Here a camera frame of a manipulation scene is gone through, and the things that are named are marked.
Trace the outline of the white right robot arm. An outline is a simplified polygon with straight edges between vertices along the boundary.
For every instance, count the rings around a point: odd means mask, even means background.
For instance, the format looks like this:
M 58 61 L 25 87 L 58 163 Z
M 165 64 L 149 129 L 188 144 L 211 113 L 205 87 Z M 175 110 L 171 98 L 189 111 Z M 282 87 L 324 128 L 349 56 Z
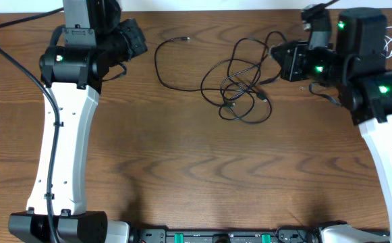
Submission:
M 301 12 L 307 40 L 273 47 L 280 77 L 334 87 L 335 104 L 346 108 L 376 166 L 389 218 L 389 233 L 377 234 L 343 223 L 317 227 L 309 242 L 392 242 L 392 70 L 386 67 L 387 18 L 381 10 L 343 10 L 336 26 L 325 3 Z

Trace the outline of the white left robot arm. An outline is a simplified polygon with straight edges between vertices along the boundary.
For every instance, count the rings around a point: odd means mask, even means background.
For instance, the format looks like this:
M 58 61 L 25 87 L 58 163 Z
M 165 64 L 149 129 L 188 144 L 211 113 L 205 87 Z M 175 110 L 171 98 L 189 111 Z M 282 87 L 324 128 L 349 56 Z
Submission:
M 40 58 L 45 125 L 36 181 L 26 210 L 12 213 L 9 232 L 23 242 L 134 242 L 136 231 L 86 206 L 90 127 L 110 68 L 147 50 L 133 18 L 107 31 L 68 22 Z

